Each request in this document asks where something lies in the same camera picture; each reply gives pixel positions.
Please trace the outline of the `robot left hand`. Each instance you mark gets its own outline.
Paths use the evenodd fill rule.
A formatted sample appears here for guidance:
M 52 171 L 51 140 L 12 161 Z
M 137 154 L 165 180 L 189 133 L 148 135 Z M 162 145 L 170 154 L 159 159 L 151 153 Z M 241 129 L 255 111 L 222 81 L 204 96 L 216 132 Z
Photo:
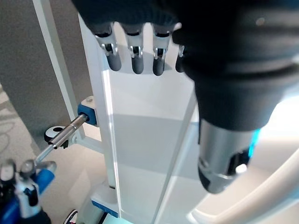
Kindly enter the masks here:
M 296 0 L 75 0 L 99 36 L 106 22 L 180 23 L 183 72 L 199 105 L 199 179 L 218 194 L 238 176 L 285 91 L 299 81 Z

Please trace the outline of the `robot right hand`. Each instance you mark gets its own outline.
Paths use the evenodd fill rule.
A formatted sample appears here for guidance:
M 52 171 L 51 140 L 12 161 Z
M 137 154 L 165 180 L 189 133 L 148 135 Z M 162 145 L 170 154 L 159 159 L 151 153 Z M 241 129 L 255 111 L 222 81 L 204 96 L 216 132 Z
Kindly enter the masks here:
M 26 160 L 18 171 L 14 160 L 0 164 L 0 222 L 50 224 L 41 206 L 41 195 L 55 178 L 54 161 Z

